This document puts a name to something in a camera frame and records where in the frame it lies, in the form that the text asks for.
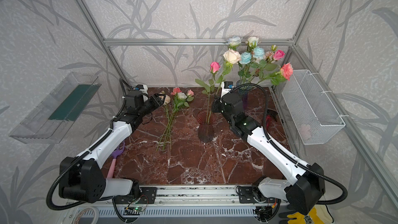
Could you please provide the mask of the blue purple glass vase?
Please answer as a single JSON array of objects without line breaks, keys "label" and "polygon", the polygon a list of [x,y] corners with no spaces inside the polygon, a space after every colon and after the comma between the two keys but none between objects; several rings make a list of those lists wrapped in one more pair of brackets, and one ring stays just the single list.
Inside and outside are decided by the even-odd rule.
[{"label": "blue purple glass vase", "polygon": [[248,93],[253,89],[253,86],[244,86],[238,88],[238,94],[241,96],[241,100],[243,102],[244,110],[247,109],[248,106]]}]

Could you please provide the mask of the red glass vase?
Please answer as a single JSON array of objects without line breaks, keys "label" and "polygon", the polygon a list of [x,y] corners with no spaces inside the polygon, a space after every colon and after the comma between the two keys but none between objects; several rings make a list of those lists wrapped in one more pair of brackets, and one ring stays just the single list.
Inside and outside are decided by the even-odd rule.
[{"label": "red glass vase", "polygon": [[198,127],[198,138],[203,143],[209,143],[213,140],[214,131],[214,121],[215,116],[213,113],[207,112],[207,110],[199,111],[196,120],[199,124]]}]

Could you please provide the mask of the small magenta rose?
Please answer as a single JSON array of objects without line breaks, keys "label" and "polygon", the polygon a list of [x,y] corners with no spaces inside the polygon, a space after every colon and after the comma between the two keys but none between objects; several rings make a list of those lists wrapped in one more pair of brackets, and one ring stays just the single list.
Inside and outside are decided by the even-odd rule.
[{"label": "small magenta rose", "polygon": [[195,82],[202,86],[204,88],[203,94],[207,95],[207,109],[206,109],[206,118],[205,118],[205,124],[209,124],[210,122],[210,115],[211,115],[211,110],[210,110],[210,96],[215,92],[216,89],[216,75],[219,72],[221,66],[218,62],[212,62],[210,64],[210,74],[211,74],[211,79],[208,80],[208,83],[196,79]]}]

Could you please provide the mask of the teal peony spray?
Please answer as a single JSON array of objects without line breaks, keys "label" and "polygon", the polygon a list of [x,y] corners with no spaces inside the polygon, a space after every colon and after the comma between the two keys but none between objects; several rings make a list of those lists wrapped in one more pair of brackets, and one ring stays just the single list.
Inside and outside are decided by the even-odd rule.
[{"label": "teal peony spray", "polygon": [[241,54],[239,66],[240,83],[251,83],[260,73],[260,61],[265,58],[265,51],[261,47],[250,48]]}]

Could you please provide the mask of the peach cream rose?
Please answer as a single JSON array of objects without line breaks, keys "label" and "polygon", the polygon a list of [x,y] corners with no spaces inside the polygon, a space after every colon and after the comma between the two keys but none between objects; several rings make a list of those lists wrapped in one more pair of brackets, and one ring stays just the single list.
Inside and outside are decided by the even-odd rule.
[{"label": "peach cream rose", "polygon": [[220,89],[221,89],[221,84],[226,78],[226,76],[232,71],[233,65],[238,63],[241,60],[241,55],[239,52],[233,50],[233,49],[228,49],[224,54],[224,65],[222,67],[222,72],[219,76],[219,78],[216,80],[216,83],[218,84],[216,95],[218,95]]}]

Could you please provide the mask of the white blue rose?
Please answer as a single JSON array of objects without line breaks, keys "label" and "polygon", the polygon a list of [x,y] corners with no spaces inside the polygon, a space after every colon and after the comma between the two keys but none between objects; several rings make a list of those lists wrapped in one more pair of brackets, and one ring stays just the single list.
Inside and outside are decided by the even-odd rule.
[{"label": "white blue rose", "polygon": [[227,40],[227,46],[229,49],[237,51],[237,48],[241,45],[241,37],[233,36]]}]

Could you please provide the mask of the coral pink rose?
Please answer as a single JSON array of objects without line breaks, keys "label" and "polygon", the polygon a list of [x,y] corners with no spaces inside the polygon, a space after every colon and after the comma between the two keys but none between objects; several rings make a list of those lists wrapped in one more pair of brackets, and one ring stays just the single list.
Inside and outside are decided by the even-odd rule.
[{"label": "coral pink rose", "polygon": [[255,78],[258,78],[258,84],[265,80],[269,80],[273,86],[278,86],[283,82],[289,81],[294,71],[290,63],[283,66],[279,66],[275,63],[253,63],[252,67],[255,71],[249,78],[249,83],[252,83]]}]

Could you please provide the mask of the pale pink rose spray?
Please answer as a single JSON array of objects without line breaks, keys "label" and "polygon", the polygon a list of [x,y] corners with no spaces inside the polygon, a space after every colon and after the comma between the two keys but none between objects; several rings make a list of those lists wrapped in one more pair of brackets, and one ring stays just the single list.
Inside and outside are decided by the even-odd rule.
[{"label": "pale pink rose spray", "polygon": [[277,45],[271,45],[271,50],[267,51],[264,55],[264,59],[265,60],[274,60],[273,56],[275,54],[275,52],[277,51],[278,46]]}]

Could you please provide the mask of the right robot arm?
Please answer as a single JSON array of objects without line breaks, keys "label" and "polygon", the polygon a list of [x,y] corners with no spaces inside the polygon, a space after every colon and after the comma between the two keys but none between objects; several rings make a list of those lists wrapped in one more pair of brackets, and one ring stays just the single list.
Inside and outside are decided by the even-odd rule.
[{"label": "right robot arm", "polygon": [[320,165],[308,164],[271,137],[265,126],[266,113],[262,123],[246,115],[237,91],[232,82],[221,82],[221,95],[215,98],[212,109],[223,115],[237,137],[265,155],[285,177],[258,179],[252,185],[256,201],[263,202],[266,198],[286,201],[303,215],[315,205],[343,202],[348,196],[347,188],[325,176]]}]

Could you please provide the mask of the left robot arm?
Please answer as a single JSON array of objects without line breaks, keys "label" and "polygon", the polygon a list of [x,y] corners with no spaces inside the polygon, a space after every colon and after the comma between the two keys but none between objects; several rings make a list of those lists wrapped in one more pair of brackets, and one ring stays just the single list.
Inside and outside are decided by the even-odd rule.
[{"label": "left robot arm", "polygon": [[49,209],[62,211],[113,197],[134,200],[141,197],[138,181],[107,178],[101,169],[120,144],[142,124],[143,118],[164,105],[166,96],[162,93],[149,96],[145,85],[133,88],[123,79],[119,83],[122,89],[119,112],[96,142],[77,156],[62,160],[59,176],[46,196]]}]

